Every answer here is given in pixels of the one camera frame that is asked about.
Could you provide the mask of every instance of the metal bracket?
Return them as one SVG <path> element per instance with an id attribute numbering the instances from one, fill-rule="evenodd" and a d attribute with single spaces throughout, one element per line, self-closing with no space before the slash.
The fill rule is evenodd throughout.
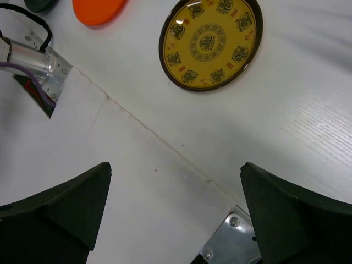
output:
<path id="1" fill-rule="evenodd" d="M 32 31 L 24 38 L 28 42 L 28 46 L 36 50 L 39 50 L 39 47 L 43 44 L 43 41 Z M 47 47 L 46 53 L 48 54 L 47 60 L 50 61 L 50 65 L 53 66 L 50 70 L 50 74 L 43 81 L 42 87 L 44 92 L 52 100 L 57 101 L 72 69 L 72 65 L 50 47 Z"/>
<path id="2" fill-rule="evenodd" d="M 200 254 L 209 264 L 257 264 L 261 255 L 250 217 L 236 207 Z"/>

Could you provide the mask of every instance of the black cable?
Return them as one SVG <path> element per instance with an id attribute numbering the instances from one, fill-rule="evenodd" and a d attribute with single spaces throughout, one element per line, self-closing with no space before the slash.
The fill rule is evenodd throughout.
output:
<path id="1" fill-rule="evenodd" d="M 53 33 L 51 32 L 51 29 L 50 29 L 49 25 L 46 24 L 46 22 L 42 18 L 40 18 L 39 16 L 37 16 L 35 14 L 32 14 L 29 11 L 27 11 L 26 9 L 24 9 L 22 7 L 18 7 L 17 5 L 14 5 L 14 4 L 0 4 L 0 8 L 9 9 L 9 10 L 24 14 L 29 19 L 33 20 L 34 22 L 36 22 L 37 24 L 39 24 L 43 28 L 45 28 L 45 30 L 48 32 L 48 36 L 47 36 L 46 40 L 44 41 L 43 45 L 40 46 L 40 49 L 39 49 L 40 52 L 44 53 L 46 48 L 48 47 L 48 45 L 50 43 L 51 38 L 53 37 Z"/>

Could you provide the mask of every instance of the table surface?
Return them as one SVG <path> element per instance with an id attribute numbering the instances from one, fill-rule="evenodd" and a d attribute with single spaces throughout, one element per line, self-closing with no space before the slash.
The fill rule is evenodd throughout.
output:
<path id="1" fill-rule="evenodd" d="M 57 52 L 239 205 L 245 162 L 352 203 L 352 2 L 259 1 L 264 30 L 255 59 L 208 93 L 179 89 L 161 68 L 159 36 L 176 3 L 129 0 L 99 29 L 79 23 L 71 1 L 42 17 Z"/>

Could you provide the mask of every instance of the plate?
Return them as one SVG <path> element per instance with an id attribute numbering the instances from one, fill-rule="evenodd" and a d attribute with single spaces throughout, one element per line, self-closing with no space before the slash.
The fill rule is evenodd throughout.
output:
<path id="1" fill-rule="evenodd" d="M 262 13 L 255 0 L 181 0 L 162 29 L 160 61 L 179 87 L 214 90 L 247 68 L 262 32 Z"/>

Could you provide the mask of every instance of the white surface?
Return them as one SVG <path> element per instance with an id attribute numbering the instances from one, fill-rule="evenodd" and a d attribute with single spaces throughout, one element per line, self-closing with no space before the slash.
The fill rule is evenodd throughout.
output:
<path id="1" fill-rule="evenodd" d="M 260 1 L 256 58 L 236 81 L 204 94 L 170 84 L 159 63 L 159 35 L 176 3 L 130 0 L 101 29 L 80 24 L 71 1 L 43 18 L 61 55 L 241 206 L 247 161 L 352 203 L 352 1 Z"/>
<path id="2" fill-rule="evenodd" d="M 88 263 L 190 263 L 234 206 L 77 70 L 51 120 L 10 74 L 0 79 L 0 205 L 111 163 Z"/>

